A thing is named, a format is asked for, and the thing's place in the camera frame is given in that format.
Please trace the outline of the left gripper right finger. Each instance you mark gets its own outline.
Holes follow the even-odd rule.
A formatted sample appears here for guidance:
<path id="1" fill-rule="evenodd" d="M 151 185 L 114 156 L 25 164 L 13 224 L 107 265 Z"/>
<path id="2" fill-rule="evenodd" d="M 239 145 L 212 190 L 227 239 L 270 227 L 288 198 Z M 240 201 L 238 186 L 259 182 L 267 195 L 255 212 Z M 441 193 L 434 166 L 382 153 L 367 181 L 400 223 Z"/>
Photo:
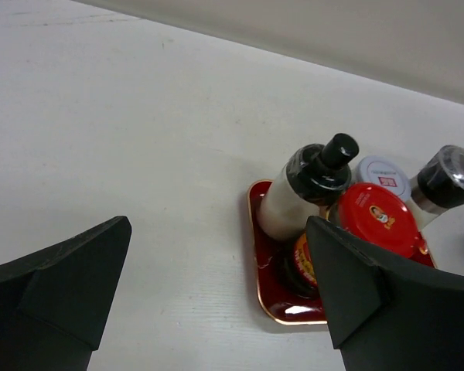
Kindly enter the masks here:
<path id="1" fill-rule="evenodd" d="M 306 236 L 333 347 L 348 370 L 464 370 L 464 276 L 312 216 Z"/>

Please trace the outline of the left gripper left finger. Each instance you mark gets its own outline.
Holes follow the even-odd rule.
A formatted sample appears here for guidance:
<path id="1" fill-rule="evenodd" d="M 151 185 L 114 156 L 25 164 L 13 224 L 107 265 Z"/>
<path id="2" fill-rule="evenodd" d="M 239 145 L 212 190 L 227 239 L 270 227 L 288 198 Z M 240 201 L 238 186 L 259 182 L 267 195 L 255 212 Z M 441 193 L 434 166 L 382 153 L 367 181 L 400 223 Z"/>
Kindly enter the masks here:
<path id="1" fill-rule="evenodd" d="M 116 216 L 0 265 L 0 370 L 85 370 L 99 349 L 127 256 Z"/>

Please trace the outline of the tall red-lid sauce jar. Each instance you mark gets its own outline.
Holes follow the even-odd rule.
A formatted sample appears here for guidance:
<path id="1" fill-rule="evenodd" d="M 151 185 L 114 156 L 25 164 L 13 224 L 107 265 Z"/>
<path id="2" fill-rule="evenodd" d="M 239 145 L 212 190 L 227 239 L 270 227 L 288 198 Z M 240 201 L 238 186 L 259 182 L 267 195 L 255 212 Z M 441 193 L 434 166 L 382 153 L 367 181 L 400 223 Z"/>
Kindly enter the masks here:
<path id="1" fill-rule="evenodd" d="M 410 209 L 382 186 L 368 182 L 350 186 L 329 207 L 325 219 L 361 240 L 402 257 L 410 258 L 427 251 Z M 286 248 L 279 277 L 296 295 L 319 297 L 306 233 L 300 234 Z"/>

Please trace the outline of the grey-lid condiment jar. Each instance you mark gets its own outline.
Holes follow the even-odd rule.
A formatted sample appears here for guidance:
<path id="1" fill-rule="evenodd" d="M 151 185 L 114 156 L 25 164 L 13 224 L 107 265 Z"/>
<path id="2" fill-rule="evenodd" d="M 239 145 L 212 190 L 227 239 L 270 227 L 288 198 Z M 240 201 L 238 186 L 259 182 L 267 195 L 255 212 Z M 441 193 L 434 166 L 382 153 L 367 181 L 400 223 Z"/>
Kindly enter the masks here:
<path id="1" fill-rule="evenodd" d="M 411 198 L 410 180 L 404 171 L 387 158 L 369 155 L 362 158 L 352 171 L 353 183 L 373 183 L 384 187 L 403 202 Z"/>

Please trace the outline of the black-cap white bottle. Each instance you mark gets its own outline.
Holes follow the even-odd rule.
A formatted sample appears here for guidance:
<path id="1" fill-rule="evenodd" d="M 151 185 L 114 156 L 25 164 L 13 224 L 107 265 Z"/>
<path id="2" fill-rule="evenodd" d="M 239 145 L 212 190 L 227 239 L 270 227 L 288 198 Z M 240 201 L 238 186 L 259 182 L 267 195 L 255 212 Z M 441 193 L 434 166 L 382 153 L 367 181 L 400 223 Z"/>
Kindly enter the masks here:
<path id="1" fill-rule="evenodd" d="M 331 206 L 350 186 L 349 163 L 359 145 L 348 134 L 337 133 L 325 145 L 298 149 L 270 184 L 260 203 L 257 220 L 273 240 L 298 236 L 310 216 Z"/>

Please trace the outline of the black-top salt grinder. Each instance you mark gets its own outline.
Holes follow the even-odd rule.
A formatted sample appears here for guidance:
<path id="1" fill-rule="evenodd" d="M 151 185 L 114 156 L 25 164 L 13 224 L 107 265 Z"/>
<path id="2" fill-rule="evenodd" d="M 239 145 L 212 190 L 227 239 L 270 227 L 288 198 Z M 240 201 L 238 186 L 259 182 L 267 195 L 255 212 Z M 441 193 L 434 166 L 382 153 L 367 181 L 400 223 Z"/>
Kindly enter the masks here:
<path id="1" fill-rule="evenodd" d="M 464 205 L 464 148 L 440 148 L 410 185 L 411 197 L 406 205 L 419 230 L 446 211 Z"/>

